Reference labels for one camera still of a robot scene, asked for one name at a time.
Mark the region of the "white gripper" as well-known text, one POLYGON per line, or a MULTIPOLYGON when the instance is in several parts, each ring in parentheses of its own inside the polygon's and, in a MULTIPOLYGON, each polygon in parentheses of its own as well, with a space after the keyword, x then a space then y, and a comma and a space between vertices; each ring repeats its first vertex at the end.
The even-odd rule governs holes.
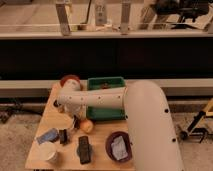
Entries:
POLYGON ((68 109, 67 113, 73 119, 73 125, 75 127, 79 127, 80 122, 86 118, 85 109, 83 107, 78 107, 76 109, 68 109))

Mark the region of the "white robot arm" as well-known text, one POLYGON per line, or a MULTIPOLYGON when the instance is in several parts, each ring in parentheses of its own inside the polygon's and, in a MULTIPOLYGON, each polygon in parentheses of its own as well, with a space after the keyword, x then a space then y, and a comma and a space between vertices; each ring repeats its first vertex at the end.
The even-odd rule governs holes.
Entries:
POLYGON ((139 80, 126 87, 81 91, 70 79, 57 96, 61 105, 123 109, 136 171, 184 171, 179 144, 163 90, 139 80))

